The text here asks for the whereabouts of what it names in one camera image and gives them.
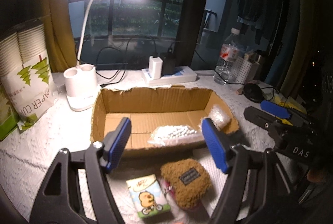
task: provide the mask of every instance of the fuzzy brown bag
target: fuzzy brown bag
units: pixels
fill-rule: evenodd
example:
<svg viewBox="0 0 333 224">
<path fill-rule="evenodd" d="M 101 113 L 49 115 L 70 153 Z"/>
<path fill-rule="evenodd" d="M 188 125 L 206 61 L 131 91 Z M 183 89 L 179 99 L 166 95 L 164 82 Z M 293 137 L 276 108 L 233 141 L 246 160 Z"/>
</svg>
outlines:
<svg viewBox="0 0 333 224">
<path fill-rule="evenodd" d="M 161 175 L 172 186 L 177 204 L 184 209 L 196 207 L 211 187 L 208 172 L 193 159 L 167 163 L 161 167 Z"/>
</svg>

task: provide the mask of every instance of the hanging clothes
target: hanging clothes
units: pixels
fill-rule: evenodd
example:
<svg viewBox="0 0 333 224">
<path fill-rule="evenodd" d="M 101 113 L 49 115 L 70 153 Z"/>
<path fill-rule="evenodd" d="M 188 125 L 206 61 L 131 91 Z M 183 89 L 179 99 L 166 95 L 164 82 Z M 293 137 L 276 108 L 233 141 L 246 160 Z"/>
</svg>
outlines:
<svg viewBox="0 0 333 224">
<path fill-rule="evenodd" d="M 251 26 L 255 30 L 255 43 L 260 44 L 264 34 L 265 24 L 268 22 L 267 13 L 270 0 L 238 0 L 238 19 L 240 22 L 241 33 L 245 34 Z"/>
</svg>

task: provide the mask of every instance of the plastic bag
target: plastic bag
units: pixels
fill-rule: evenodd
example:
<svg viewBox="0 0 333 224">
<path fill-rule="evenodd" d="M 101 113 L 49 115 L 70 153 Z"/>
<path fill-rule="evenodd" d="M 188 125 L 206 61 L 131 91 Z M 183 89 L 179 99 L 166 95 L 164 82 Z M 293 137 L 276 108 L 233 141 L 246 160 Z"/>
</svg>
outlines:
<svg viewBox="0 0 333 224">
<path fill-rule="evenodd" d="M 8 99 L 19 114 L 20 131 L 34 125 L 54 105 L 58 90 L 53 82 L 46 51 L 44 24 L 30 20 L 12 28 L 0 42 L 0 76 Z"/>
<path fill-rule="evenodd" d="M 19 116 L 8 100 L 0 82 L 0 141 L 16 128 L 18 121 Z"/>
<path fill-rule="evenodd" d="M 218 105 L 213 105 L 208 115 L 208 118 L 210 118 L 213 121 L 215 127 L 219 131 L 221 131 L 223 127 L 225 127 L 231 120 L 228 114 L 226 114 L 225 111 L 222 108 L 220 108 L 220 106 Z"/>
<path fill-rule="evenodd" d="M 188 125 L 159 126 L 152 132 L 148 143 L 156 147 L 174 146 L 203 141 L 204 136 L 201 132 L 194 130 Z"/>
</svg>

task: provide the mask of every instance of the power adapter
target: power adapter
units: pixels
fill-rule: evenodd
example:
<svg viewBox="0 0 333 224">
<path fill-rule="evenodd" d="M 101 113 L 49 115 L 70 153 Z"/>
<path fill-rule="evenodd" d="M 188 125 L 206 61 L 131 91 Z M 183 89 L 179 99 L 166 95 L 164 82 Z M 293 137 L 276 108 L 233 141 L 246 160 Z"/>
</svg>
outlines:
<svg viewBox="0 0 333 224">
<path fill-rule="evenodd" d="M 154 56 L 149 57 L 149 75 L 152 79 L 160 79 L 161 78 L 161 73 L 162 73 L 162 65 L 163 61 L 157 57 L 155 58 Z"/>
<path fill-rule="evenodd" d="M 160 53 L 159 57 L 163 61 L 161 76 L 173 75 L 176 66 L 176 57 L 172 53 L 172 49 L 169 48 L 168 52 Z"/>
</svg>

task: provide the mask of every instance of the paper cup package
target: paper cup package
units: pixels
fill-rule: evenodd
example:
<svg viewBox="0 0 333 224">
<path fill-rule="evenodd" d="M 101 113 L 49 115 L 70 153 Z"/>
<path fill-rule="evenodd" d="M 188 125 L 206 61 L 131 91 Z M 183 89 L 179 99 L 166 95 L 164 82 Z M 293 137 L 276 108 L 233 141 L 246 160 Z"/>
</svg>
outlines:
<svg viewBox="0 0 333 224">
<path fill-rule="evenodd" d="M 126 181 L 140 218 L 171 210 L 154 174 Z"/>
<path fill-rule="evenodd" d="M 29 21 L 0 41 L 0 77 L 8 99 L 19 114 L 19 129 L 30 128 L 53 106 L 58 91 L 46 51 L 44 25 Z"/>
</svg>

